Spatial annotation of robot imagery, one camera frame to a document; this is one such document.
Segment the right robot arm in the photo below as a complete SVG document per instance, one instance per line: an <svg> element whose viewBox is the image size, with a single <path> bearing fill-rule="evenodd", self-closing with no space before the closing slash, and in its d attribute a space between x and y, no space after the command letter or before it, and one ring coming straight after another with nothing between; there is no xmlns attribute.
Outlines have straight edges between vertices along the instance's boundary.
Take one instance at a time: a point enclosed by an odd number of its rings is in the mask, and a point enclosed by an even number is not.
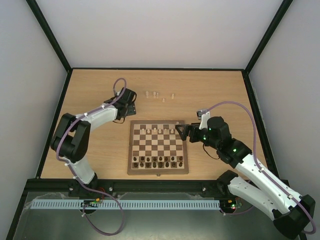
<svg viewBox="0 0 320 240"><path fill-rule="evenodd" d="M237 173L228 170L218 178L218 191L240 197L267 215L276 229L294 240L313 220L315 200L301 195L276 177L243 142L232 137L228 124L220 116L204 117L200 123L177 124L180 138L201 142L216 150L219 158L245 175L250 185Z"/></svg>

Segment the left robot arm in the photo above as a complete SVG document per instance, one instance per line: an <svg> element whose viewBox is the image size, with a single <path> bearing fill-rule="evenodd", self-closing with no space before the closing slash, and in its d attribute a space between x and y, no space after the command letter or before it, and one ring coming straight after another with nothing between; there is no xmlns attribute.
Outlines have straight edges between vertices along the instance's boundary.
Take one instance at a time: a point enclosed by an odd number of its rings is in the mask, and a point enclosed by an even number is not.
<svg viewBox="0 0 320 240"><path fill-rule="evenodd" d="M55 151L57 160L64 162L70 169L74 179L85 185L94 180L96 173L86 157L91 132L106 123L135 115L136 98L136 92L122 88L114 97L91 111L62 115L50 148Z"/></svg>

